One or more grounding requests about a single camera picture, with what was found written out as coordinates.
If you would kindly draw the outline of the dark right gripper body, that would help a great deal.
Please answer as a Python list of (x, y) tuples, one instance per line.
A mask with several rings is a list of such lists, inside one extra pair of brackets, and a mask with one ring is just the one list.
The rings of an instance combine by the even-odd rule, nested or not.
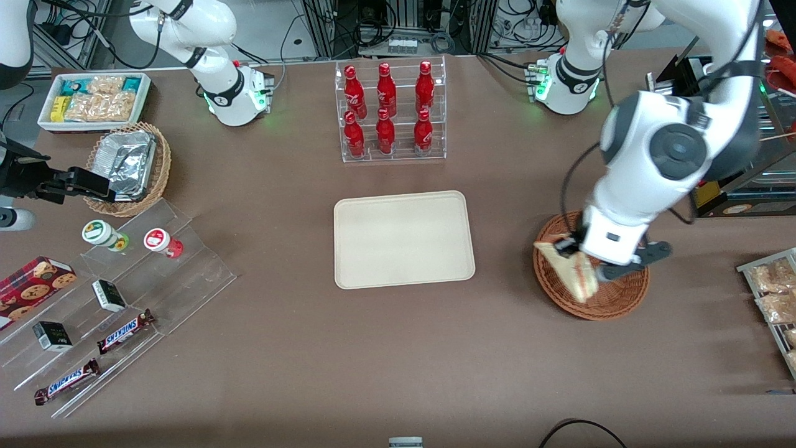
[(51, 157), (14, 140), (2, 140), (2, 151), (1, 195), (37, 199), (36, 186), (52, 180)]

